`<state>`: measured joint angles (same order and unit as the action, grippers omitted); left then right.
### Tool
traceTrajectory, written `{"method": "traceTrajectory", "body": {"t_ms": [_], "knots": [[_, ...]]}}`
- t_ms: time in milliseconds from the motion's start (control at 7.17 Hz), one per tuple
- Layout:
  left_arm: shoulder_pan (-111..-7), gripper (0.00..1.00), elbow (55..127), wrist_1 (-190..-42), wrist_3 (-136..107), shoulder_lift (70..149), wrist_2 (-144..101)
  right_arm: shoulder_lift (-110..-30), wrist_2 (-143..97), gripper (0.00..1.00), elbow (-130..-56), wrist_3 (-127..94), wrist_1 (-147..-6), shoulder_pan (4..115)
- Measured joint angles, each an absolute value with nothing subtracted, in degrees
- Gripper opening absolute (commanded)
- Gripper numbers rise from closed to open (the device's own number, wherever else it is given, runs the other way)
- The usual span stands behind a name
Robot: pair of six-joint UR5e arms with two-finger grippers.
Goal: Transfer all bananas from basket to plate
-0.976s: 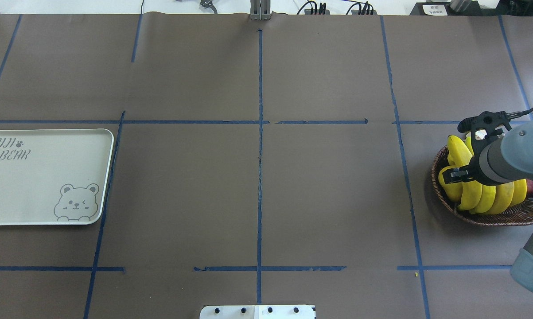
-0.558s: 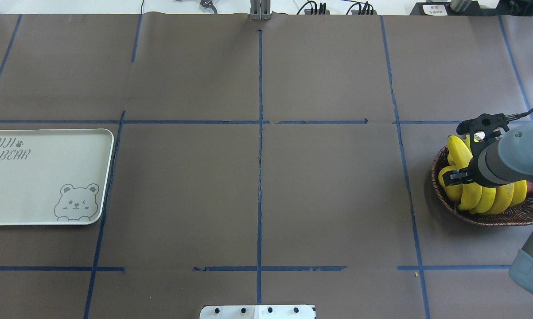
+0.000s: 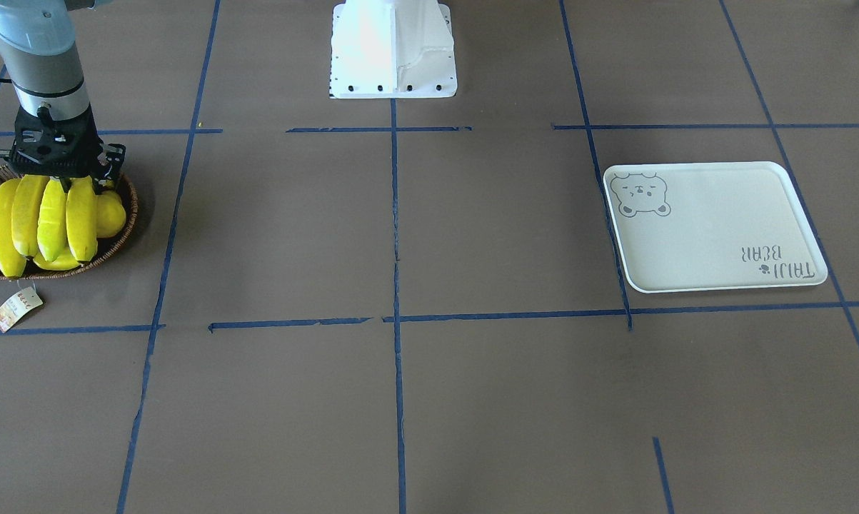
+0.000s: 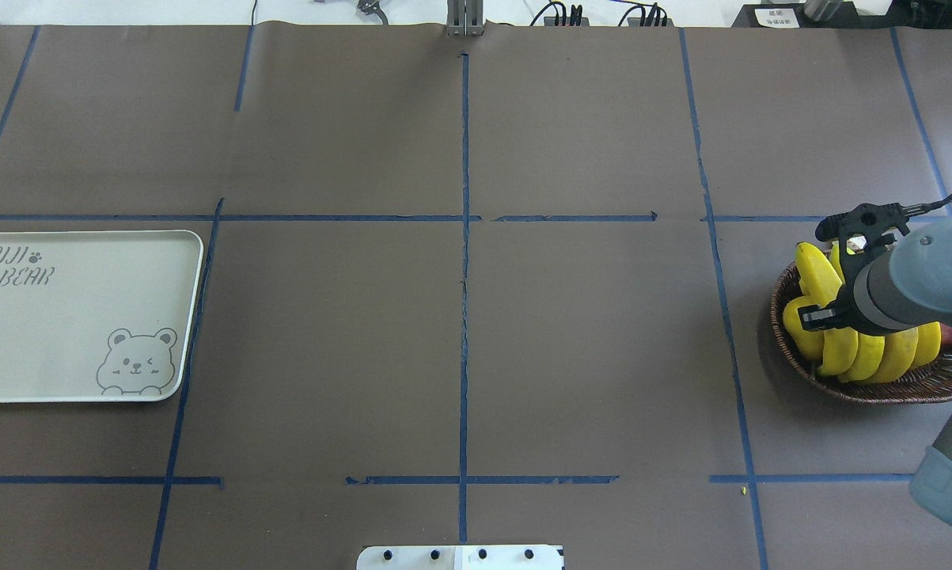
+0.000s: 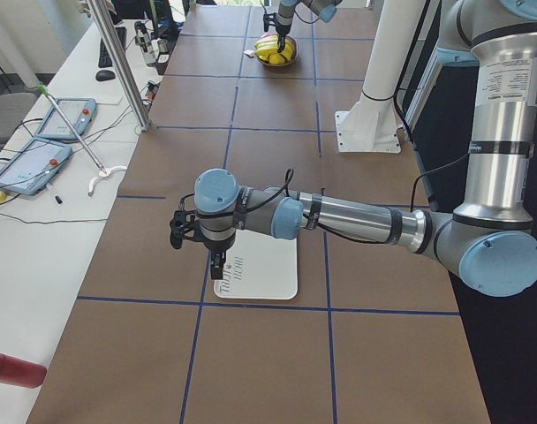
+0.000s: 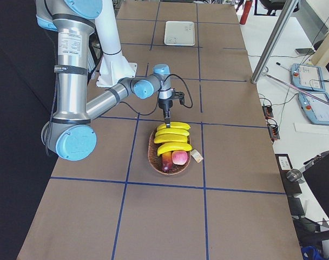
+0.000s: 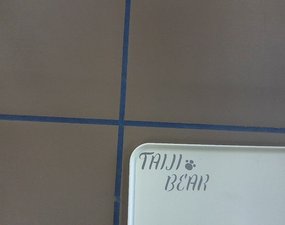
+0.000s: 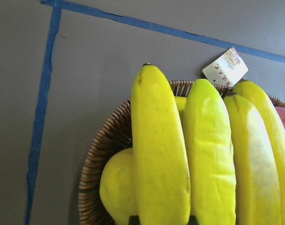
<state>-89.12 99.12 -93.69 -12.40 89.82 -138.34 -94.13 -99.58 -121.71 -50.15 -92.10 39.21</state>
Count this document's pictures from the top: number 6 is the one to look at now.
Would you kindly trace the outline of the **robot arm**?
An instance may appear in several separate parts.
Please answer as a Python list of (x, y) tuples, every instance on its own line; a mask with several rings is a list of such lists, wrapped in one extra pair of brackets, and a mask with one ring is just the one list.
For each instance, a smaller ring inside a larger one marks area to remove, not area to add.
[[(158, 93), (158, 105), (169, 127), (173, 98), (170, 69), (158, 64), (144, 79), (135, 77), (136, 64), (122, 54), (111, 1), (37, 1), (36, 18), (41, 28), (58, 33), (54, 67), (57, 109), (42, 129), (47, 149), (65, 160), (86, 158), (97, 143), (90, 123), (131, 94), (146, 99)], [(98, 79), (105, 91), (87, 101), (89, 39), (93, 33), (102, 48)]]

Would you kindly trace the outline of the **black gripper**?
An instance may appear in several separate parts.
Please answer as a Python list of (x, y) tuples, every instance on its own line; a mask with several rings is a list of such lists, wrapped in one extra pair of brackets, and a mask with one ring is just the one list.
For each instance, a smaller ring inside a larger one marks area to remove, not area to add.
[(164, 111), (164, 122), (167, 128), (170, 128), (170, 108), (173, 106), (171, 99), (159, 99), (158, 106)]

